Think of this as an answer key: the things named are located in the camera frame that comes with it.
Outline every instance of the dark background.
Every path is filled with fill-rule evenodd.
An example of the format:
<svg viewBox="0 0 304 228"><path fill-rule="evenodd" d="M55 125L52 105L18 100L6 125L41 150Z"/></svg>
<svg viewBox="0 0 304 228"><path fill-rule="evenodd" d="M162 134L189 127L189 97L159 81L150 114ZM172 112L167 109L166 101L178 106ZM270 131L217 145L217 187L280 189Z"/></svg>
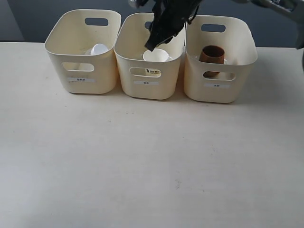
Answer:
<svg viewBox="0 0 304 228"><path fill-rule="evenodd" d="M75 9L115 10L124 19L136 12L151 12L150 0L140 10L132 9L127 0L8 0L21 33L27 42L44 42L58 19ZM231 16L244 20L258 47L294 47L296 25L269 9L251 3L236 4L229 0L205 0L199 15Z"/></svg>

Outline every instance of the table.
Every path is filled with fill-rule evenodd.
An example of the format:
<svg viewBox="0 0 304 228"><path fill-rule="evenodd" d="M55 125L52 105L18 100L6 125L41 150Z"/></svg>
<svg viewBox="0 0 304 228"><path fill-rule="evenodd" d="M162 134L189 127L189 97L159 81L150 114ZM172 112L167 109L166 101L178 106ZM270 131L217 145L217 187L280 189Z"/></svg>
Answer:
<svg viewBox="0 0 304 228"><path fill-rule="evenodd" d="M0 43L0 227L304 227L302 52L258 48L231 104L66 92Z"/></svg>

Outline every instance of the cream plastic bin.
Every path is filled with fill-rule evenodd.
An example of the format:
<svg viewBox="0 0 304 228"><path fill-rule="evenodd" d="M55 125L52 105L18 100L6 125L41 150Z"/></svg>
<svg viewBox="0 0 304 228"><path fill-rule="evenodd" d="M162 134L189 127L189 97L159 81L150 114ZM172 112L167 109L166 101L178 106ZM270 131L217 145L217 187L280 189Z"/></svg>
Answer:
<svg viewBox="0 0 304 228"><path fill-rule="evenodd" d="M216 31L219 31L216 26L225 26L225 31L203 31L203 25ZM202 49L208 45L224 49L224 64L199 61ZM231 17L196 16L186 28L184 91L196 101L233 102L256 60L256 46L245 22ZM213 78L206 78L204 73L207 71L220 73Z"/></svg>
<svg viewBox="0 0 304 228"><path fill-rule="evenodd" d="M103 19L108 25L86 23L89 19ZM49 34L45 48L67 91L103 94L115 87L118 70L113 46L120 25L120 14L110 10L77 9L60 18ZM98 43L106 45L108 51L85 55Z"/></svg>
<svg viewBox="0 0 304 228"><path fill-rule="evenodd" d="M114 50L123 91L132 97L163 100L175 91L185 28L169 44L157 47L169 54L166 62L148 62L143 60L143 54L147 50L144 45L149 38L145 24L150 21L153 21L152 13L136 13L127 17ZM146 74L147 69L159 70L161 74L151 76Z"/></svg>

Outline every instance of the label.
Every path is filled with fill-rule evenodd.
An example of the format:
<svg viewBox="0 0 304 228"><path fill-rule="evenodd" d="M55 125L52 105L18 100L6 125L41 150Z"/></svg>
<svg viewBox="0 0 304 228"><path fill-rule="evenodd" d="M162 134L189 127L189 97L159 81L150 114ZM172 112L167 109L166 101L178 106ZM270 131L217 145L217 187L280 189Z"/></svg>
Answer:
<svg viewBox="0 0 304 228"><path fill-rule="evenodd" d="M68 77L69 82L95 82L93 78Z"/></svg>
<svg viewBox="0 0 304 228"><path fill-rule="evenodd" d="M147 82L147 81L134 81L134 84L136 85L152 85L152 86L157 86L159 83L158 82Z"/></svg>
<svg viewBox="0 0 304 228"><path fill-rule="evenodd" d="M204 83L205 87L216 87L216 88L223 88L229 89L230 85L223 85L223 84L215 84L215 83Z"/></svg>

